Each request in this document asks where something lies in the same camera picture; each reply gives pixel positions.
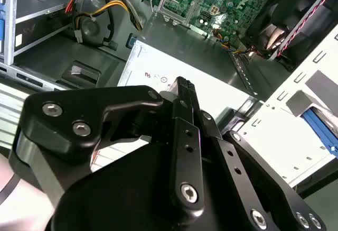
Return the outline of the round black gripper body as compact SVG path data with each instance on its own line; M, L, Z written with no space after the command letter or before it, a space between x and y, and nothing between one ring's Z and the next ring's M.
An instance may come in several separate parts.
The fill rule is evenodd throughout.
M226 176L200 148L148 144L78 181L52 230L245 230Z

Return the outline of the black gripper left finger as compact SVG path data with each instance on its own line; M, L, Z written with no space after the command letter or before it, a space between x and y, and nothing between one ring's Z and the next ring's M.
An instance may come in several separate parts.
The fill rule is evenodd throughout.
M11 166L58 206L72 185L145 145L184 143L201 153L187 81L178 77L161 94L149 86L34 94L24 102Z

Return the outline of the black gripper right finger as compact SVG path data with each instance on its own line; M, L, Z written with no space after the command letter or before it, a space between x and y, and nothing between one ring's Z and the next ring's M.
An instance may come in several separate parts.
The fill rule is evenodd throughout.
M186 82L201 133L207 213L223 230L326 230L320 216L235 131L221 134Z

